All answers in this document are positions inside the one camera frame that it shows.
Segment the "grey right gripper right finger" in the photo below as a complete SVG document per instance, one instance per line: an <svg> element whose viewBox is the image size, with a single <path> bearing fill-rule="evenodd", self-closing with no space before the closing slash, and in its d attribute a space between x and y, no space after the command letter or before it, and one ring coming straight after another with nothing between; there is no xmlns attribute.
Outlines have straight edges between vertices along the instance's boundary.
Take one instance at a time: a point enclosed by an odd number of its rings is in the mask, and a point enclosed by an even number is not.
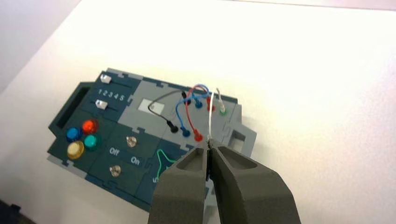
<svg viewBox="0 0 396 224"><path fill-rule="evenodd" d="M274 170L211 139L209 177L222 224L299 224L294 196Z"/></svg>

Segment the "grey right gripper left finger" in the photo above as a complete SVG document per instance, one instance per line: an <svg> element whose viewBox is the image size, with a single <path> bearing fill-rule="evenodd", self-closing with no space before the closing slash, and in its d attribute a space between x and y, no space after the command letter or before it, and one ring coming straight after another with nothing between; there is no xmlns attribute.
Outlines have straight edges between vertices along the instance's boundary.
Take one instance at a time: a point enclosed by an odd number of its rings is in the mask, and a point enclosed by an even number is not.
<svg viewBox="0 0 396 224"><path fill-rule="evenodd" d="M159 178L149 224L201 224L205 206L208 148L196 147Z"/></svg>

